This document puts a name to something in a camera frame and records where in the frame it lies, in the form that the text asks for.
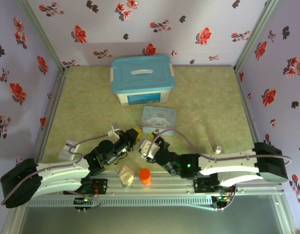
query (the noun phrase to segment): gray cable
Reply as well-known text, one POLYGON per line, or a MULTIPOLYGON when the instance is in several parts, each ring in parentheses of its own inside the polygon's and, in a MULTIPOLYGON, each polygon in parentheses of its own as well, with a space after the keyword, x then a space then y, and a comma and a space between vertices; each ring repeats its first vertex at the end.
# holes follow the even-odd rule
POLYGON ((145 157, 148 157, 149 153, 150 153, 150 149, 152 147, 152 145, 154 144, 154 142, 161 136, 163 135, 164 133, 166 132, 170 132, 170 131, 173 131, 173 132, 176 132, 178 133, 180 136, 183 137, 183 139, 186 140, 186 142, 188 142, 188 144, 191 146, 192 149, 194 149, 201 157, 207 159, 207 160, 210 160, 210 161, 229 161, 229 160, 237 160, 237 159, 247 159, 247 158, 257 158, 257 157, 276 157, 276 158, 282 158, 282 159, 287 159, 288 162, 285 163, 285 165, 289 165, 291 162, 292 162, 292 159, 288 156, 281 156, 281 155, 249 155, 249 156, 233 156, 233 157, 226 157, 226 158, 220 158, 220 157, 217 157, 217 158, 213 158, 213 157, 209 157, 203 153, 201 153, 193 144, 192 142, 184 135, 182 134, 181 132, 177 131, 177 130, 171 130, 171 129, 167 129, 167 130, 164 130, 162 131, 161 133, 157 134, 157 136, 154 138, 154 140, 151 142, 151 145, 148 149, 148 152, 146 153, 146 156, 145 157))
MULTIPOLYGON (((90 138, 90 139, 86 139, 86 140, 83 140, 81 142, 78 142, 77 144, 75 144, 74 146, 77 146, 77 145, 80 145, 82 143, 85 143, 87 141, 91 141, 91 140, 96 140, 96 139, 99 139, 99 138, 102 138, 102 137, 107 137, 108 135, 102 135, 102 136, 98 136, 98 137, 93 137, 93 138, 90 138)), ((78 164, 82 159, 83 159, 83 154, 82 153, 73 153, 71 152, 71 148, 69 149, 69 153, 73 154, 73 155, 80 155, 80 158, 75 162, 75 164, 78 164)), ((28 176, 26 176, 24 179, 22 179, 9 193, 8 195, 4 198, 4 200, 1 202, 1 205, 3 206, 6 201, 10 198, 10 196, 22 185, 22 183, 24 183, 26 180, 28 180, 29 178, 31 178, 32 176, 34 175, 37 175, 38 173, 40 172, 44 172, 45 170, 51 170, 51 169, 57 169, 57 168, 65 168, 65 167, 71 167, 73 166, 74 163, 69 163, 69 164, 66 164, 66 165, 60 165, 60 166, 51 166, 51 167, 47 167, 47 168, 43 168, 43 169, 40 169, 38 171, 35 171, 31 174, 29 174, 28 176)))

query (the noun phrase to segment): white cap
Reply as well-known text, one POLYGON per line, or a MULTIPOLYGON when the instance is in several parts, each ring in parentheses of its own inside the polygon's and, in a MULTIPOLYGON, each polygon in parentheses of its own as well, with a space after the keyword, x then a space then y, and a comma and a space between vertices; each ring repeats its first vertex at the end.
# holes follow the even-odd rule
POLYGON ((222 151, 222 147, 220 145, 218 145, 216 148, 215 148, 215 154, 220 154, 220 152, 222 151))

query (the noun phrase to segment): floor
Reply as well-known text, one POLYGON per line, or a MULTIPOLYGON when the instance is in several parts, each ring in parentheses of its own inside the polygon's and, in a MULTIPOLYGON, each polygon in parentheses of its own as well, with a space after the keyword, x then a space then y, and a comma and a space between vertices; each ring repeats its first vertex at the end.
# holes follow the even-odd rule
MULTIPOLYGON (((153 106, 176 108, 176 129, 185 134, 203 153, 213 154, 220 145, 222 153, 253 147, 250 130, 232 67, 174 67, 176 86, 167 103, 153 106)), ((124 131, 141 127, 143 105, 122 107, 110 87, 109 67, 71 67, 43 154, 43 162, 59 162, 58 155, 68 138, 84 140, 106 134, 117 122, 124 131)), ((166 136, 170 151, 193 153, 178 136, 166 136)), ((98 145, 92 141, 80 146, 89 153, 98 145)), ((138 172, 141 168, 164 171, 147 163, 138 150, 129 153, 117 166, 124 164, 138 172)))

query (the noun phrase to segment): robotic arm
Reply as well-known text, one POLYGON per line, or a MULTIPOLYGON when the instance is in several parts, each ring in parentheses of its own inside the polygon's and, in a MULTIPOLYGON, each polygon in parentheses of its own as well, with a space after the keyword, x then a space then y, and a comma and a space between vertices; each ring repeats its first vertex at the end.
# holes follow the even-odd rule
POLYGON ((33 158, 26 159, 1 177, 5 198, 2 205, 14 208, 34 197, 61 191, 88 194, 90 188, 97 186, 91 177, 105 171, 104 165, 110 165, 134 150, 139 137, 140 131, 136 129, 120 131, 114 144, 103 140, 83 159, 73 160, 70 164, 35 163, 33 158))
POLYGON ((283 183, 288 180, 282 152, 264 143, 255 143, 254 149, 234 154, 178 155, 169 152, 169 144, 158 137, 151 146, 145 140, 139 150, 143 158, 150 163, 158 163, 171 176, 197 179, 198 177, 214 177, 214 186, 231 187, 234 184, 253 179, 264 179, 268 182, 283 183))
MULTIPOLYGON (((0 179, 4 195, 2 205, 14 208, 31 198, 61 191, 92 194, 89 191, 98 184, 91 177, 105 171, 104 165, 110 165, 126 152, 132 151, 140 134, 136 129, 120 131, 115 143, 103 140, 90 153, 70 164, 35 163, 32 158, 24 160, 0 179)), ((159 164, 171 176, 205 178, 210 188, 231 187, 252 179, 279 183, 288 180, 281 151, 264 143, 255 143, 252 150, 220 157, 177 155, 169 152, 168 147, 163 138, 156 137, 153 143, 145 140, 139 152, 149 163, 159 164)))

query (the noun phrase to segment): paper tag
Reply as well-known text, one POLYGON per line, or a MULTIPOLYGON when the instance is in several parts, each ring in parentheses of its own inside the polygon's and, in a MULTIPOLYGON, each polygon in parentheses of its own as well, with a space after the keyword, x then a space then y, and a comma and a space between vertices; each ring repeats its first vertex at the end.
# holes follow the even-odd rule
POLYGON ((75 146, 78 142, 79 141, 77 141, 77 140, 68 139, 59 154, 59 158, 62 158, 67 161, 72 161, 74 159, 75 155, 70 154, 68 151, 72 147, 71 152, 76 153, 80 146, 80 145, 75 146))

